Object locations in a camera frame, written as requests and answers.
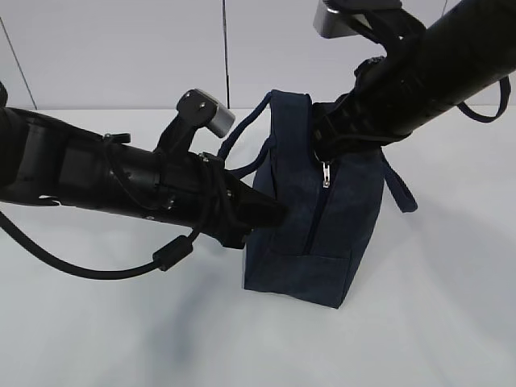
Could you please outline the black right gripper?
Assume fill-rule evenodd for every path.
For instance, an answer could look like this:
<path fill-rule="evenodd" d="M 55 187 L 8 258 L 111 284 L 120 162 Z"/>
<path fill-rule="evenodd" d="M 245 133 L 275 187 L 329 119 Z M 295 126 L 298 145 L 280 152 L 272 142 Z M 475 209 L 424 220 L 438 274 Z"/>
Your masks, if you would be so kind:
<path fill-rule="evenodd" d="M 354 92 L 333 102 L 314 102 L 311 113 L 311 145 L 320 160 L 374 150 L 409 137 L 376 127 L 357 105 Z"/>

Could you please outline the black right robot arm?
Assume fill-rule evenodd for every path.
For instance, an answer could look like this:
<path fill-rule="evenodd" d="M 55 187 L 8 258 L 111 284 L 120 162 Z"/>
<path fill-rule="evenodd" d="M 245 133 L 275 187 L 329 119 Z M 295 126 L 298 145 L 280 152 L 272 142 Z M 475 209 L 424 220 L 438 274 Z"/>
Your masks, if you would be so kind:
<path fill-rule="evenodd" d="M 358 66 L 353 89 L 329 110 L 316 108 L 312 141 L 321 160 L 404 140 L 494 83 L 508 101 L 512 1 L 462 1 L 429 27 L 399 1 L 321 1 L 314 29 L 326 39 L 362 35 L 385 50 Z"/>

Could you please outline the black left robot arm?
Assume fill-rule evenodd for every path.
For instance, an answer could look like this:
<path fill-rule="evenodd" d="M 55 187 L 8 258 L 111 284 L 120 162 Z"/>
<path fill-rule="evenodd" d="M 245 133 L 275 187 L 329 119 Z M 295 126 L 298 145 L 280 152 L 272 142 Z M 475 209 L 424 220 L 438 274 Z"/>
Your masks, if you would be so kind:
<path fill-rule="evenodd" d="M 255 229 L 277 227 L 285 205 L 190 146 L 207 128 L 218 137 L 234 115 L 201 89 L 186 91 L 177 116 L 151 150 L 126 134 L 100 135 L 14 107 L 1 109 L 1 199 L 22 206 L 71 206 L 183 227 L 228 248 Z"/>

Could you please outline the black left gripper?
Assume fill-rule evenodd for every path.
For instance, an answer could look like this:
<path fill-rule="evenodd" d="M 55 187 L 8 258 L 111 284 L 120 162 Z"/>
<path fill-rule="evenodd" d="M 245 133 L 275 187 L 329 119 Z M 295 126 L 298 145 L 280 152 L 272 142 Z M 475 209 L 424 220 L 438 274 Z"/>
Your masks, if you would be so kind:
<path fill-rule="evenodd" d="M 198 155 L 207 178 L 207 208 L 202 210 L 200 232 L 225 248 L 243 248 L 256 228 L 279 227 L 287 208 L 276 199 L 238 180 L 221 159 L 209 153 Z"/>

